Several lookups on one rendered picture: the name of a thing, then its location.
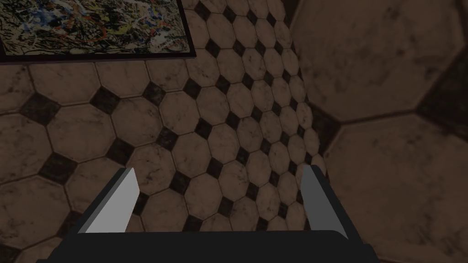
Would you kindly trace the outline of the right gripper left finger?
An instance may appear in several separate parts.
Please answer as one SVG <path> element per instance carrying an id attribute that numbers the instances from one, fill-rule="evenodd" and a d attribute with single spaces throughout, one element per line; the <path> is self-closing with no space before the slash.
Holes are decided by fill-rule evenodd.
<path id="1" fill-rule="evenodd" d="M 75 224 L 75 232 L 124 232 L 139 196 L 133 168 L 120 168 Z"/>

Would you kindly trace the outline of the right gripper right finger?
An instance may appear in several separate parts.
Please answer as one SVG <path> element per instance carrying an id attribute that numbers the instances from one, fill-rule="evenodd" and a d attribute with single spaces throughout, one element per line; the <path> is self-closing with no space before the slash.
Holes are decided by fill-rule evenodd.
<path id="1" fill-rule="evenodd" d="M 301 192 L 313 231 L 335 231 L 349 238 L 349 216 L 317 166 L 304 166 Z"/>

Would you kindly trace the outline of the black framed splatter painting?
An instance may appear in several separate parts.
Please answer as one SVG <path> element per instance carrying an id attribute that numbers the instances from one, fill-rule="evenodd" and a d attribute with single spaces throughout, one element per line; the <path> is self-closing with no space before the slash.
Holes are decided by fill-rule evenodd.
<path id="1" fill-rule="evenodd" d="M 195 55 L 181 0 L 0 0 L 0 64 Z"/>

